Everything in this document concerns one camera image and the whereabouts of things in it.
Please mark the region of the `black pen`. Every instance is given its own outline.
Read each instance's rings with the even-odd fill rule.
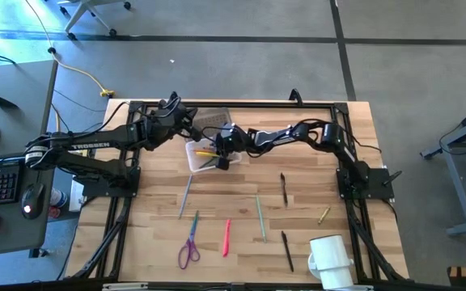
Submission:
[[[282,230],[283,245],[285,246],[285,253],[287,253],[287,260],[289,261],[290,271],[294,272],[294,266],[292,265],[292,259],[290,258],[289,245],[287,245],[287,236]]]
[[[280,184],[282,185],[283,202],[285,203],[285,207],[287,207],[289,202],[287,201],[287,190],[285,189],[285,176],[283,173],[280,173]]]

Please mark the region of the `white mug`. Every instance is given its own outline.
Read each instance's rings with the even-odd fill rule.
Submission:
[[[312,275],[321,280],[323,289],[339,289],[354,285],[350,274],[350,265],[343,238],[330,235],[313,238],[310,241],[311,254],[308,257],[308,269]]]

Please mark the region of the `wooden table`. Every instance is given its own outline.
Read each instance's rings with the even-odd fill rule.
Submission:
[[[122,101],[109,101],[106,120]],[[377,146],[369,103],[348,102],[348,106],[354,136],[362,144]],[[123,106],[107,129],[124,124],[127,110]],[[303,108],[231,108],[230,114],[245,130],[251,127],[272,131],[305,118],[331,119],[327,110]],[[358,147],[357,152],[359,159],[370,167],[382,166],[378,151]],[[118,150],[98,150],[96,158],[118,158],[118,153]],[[345,204],[337,194],[337,159],[333,154],[314,151],[304,143],[295,142],[277,147],[261,158],[249,158],[243,153],[242,162],[231,165],[229,171],[213,169],[194,174],[180,220],[177,216],[190,175],[184,139],[174,137],[155,152],[143,150],[140,166],[141,190],[133,199],[120,281],[316,283],[318,280],[307,269],[309,239],[341,234],[349,256],[352,255]],[[286,176],[287,208],[282,199],[280,172]],[[261,200],[267,243],[261,237],[256,193]],[[83,209],[67,276],[75,274],[99,246],[109,201],[97,198]],[[407,277],[392,211],[380,200],[369,200],[367,204],[375,244],[389,263]],[[318,226],[317,221],[328,206],[331,211]],[[181,270],[177,254],[188,238],[196,210],[200,212],[200,220],[195,239],[201,260],[190,262],[187,269]],[[223,258],[222,240],[228,218],[231,219],[230,252]],[[287,263],[281,230],[289,240],[294,272]],[[366,274],[371,274],[367,250],[359,241]],[[111,247],[108,269],[113,252]]]

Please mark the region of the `concrete floor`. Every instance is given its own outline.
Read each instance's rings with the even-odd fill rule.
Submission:
[[[15,10],[3,11],[0,5],[0,32],[40,32],[26,4],[8,2]],[[328,0],[131,2],[132,11],[121,4],[101,7],[119,33],[335,36]],[[62,31],[66,20],[54,2],[31,3],[49,30]],[[466,39],[466,0],[338,4],[347,37]],[[90,15],[74,32],[106,33]],[[305,99],[347,100],[336,44],[56,40],[54,46],[63,61],[91,71],[116,90],[117,98],[166,98],[177,91],[188,98],[286,99],[296,87]],[[0,39],[0,54],[19,62],[49,59],[47,48],[45,40]],[[394,188],[409,275],[447,285],[446,268],[466,266],[466,235],[449,238],[445,229],[464,218],[445,162],[423,161],[418,153],[466,116],[466,46],[347,45],[347,51],[357,100],[371,103],[385,164],[404,172]],[[97,86],[79,74],[59,69],[56,88],[91,108],[105,108]],[[57,94],[53,102],[72,130],[102,120],[102,113],[81,109]],[[466,157],[457,160],[466,181]],[[75,224],[49,224],[45,245],[56,254],[50,258],[0,255],[0,266],[10,260],[21,266],[18,272],[1,272],[0,284],[53,280]]]

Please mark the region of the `scissors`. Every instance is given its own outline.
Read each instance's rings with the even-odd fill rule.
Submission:
[[[193,241],[198,220],[199,210],[195,213],[195,217],[193,218],[192,229],[190,230],[190,237],[186,240],[186,243],[183,247],[181,247],[181,250],[179,251],[179,268],[182,268],[183,270],[186,269],[186,267],[188,267],[188,262],[190,260],[197,262],[201,258],[201,254],[199,254],[197,247],[195,247],[195,242]],[[183,263],[181,256],[184,256],[184,253],[188,254],[186,255],[186,262]]]

